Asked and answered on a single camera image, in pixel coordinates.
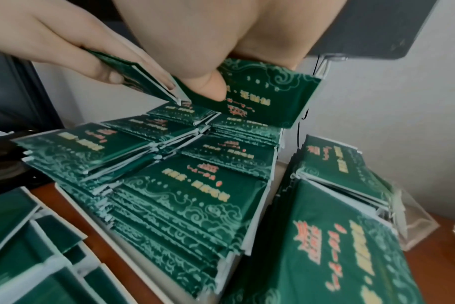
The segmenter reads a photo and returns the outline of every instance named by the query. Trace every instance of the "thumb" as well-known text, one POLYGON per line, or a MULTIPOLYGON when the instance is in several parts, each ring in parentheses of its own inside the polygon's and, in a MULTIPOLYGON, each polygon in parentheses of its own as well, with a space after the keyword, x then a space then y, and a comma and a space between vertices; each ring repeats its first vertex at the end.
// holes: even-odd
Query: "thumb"
POLYGON ((194 92, 216 101, 226 99, 228 87, 224 77, 218 70, 209 72, 197 78, 180 78, 194 92))
POLYGON ((58 46, 58 54, 53 59, 53 63, 75 70, 87 77, 111 83, 122 84, 124 77, 103 63, 99 58, 71 43, 61 40, 58 46))

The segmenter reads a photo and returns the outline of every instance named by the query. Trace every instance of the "white wall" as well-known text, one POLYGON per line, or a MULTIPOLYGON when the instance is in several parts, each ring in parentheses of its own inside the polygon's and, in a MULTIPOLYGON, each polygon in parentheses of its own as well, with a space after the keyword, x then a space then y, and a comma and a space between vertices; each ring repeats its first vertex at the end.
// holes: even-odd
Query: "white wall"
MULTIPOLYGON (((124 87, 38 64, 54 106, 70 123, 144 113, 163 103, 124 87)), ((313 61, 300 69, 313 70, 313 61)), ((312 101, 306 133, 358 146, 367 163, 427 210, 455 218, 455 0, 440 0, 408 56, 333 63, 312 101)), ((296 150, 288 133, 281 160, 296 150)))

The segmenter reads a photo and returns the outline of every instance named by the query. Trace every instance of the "table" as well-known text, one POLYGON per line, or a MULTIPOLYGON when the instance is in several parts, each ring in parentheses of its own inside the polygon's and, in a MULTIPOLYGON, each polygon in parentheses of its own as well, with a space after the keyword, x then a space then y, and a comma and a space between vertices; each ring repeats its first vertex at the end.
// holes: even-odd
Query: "table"
MULTIPOLYGON (((161 303, 134 271, 58 193, 54 184, 35 189, 32 193, 88 235, 86 245, 111 269, 139 304, 161 303)), ((455 235, 452 232, 455 222, 437 215, 433 217, 440 224, 440 228, 405 255, 426 303, 455 304, 455 235)))

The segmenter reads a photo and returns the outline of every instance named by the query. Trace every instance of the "brown table surface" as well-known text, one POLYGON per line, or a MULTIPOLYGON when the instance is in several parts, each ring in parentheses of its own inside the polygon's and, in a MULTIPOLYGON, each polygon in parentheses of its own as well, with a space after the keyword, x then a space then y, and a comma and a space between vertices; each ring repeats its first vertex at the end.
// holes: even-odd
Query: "brown table surface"
MULTIPOLYGON (((88 235, 86 245, 105 263, 138 303, 161 303, 89 223, 49 184, 32 191, 48 207, 88 235)), ((433 215, 441 227, 407 252, 412 274, 428 304, 455 304, 453 220, 433 215)))

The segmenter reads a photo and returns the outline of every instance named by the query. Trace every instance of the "wooden table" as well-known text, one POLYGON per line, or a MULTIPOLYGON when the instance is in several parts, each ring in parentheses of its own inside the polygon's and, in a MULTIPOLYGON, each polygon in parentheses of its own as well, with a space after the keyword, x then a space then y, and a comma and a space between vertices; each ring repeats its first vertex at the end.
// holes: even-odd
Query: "wooden table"
MULTIPOLYGON (((35 189, 32 193, 88 235, 86 245, 111 269, 139 304, 161 303, 89 223, 58 193, 54 184, 35 189)), ((433 217, 441 227, 405 255, 426 303, 455 304, 455 222, 437 215, 433 217)))

